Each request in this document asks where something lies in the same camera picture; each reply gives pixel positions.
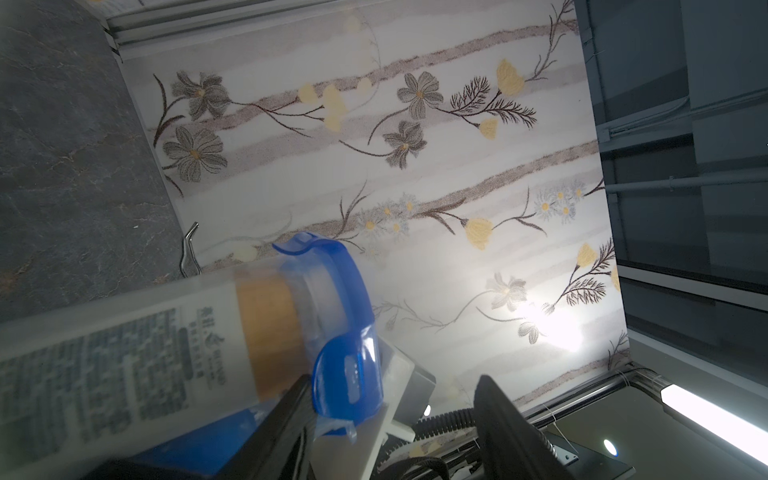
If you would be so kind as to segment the blue lidded clear jar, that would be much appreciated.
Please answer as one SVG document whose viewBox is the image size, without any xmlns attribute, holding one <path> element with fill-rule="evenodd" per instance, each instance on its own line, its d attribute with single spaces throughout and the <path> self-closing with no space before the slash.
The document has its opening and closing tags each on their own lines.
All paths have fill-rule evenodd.
<svg viewBox="0 0 768 480">
<path fill-rule="evenodd" d="M 1 327 L 1 475 L 75 479 L 311 380 L 324 431 L 383 402 L 369 295 L 347 248 L 301 232 L 250 264 Z"/>
</svg>

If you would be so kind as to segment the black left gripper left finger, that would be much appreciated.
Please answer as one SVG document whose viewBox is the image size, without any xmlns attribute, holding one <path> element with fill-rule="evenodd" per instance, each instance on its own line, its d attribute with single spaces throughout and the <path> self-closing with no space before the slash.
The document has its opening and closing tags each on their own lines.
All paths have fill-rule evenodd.
<svg viewBox="0 0 768 480">
<path fill-rule="evenodd" d="M 304 479 L 315 430 L 303 375 L 260 423 L 246 409 L 131 458 L 109 459 L 85 479 Z"/>
</svg>

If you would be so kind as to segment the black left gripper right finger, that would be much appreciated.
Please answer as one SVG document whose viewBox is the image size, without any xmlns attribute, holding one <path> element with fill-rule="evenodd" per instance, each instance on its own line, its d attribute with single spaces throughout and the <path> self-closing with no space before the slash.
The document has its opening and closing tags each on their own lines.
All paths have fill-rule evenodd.
<svg viewBox="0 0 768 480">
<path fill-rule="evenodd" d="M 473 410 L 487 479 L 573 478 L 490 376 L 480 377 Z"/>
</svg>

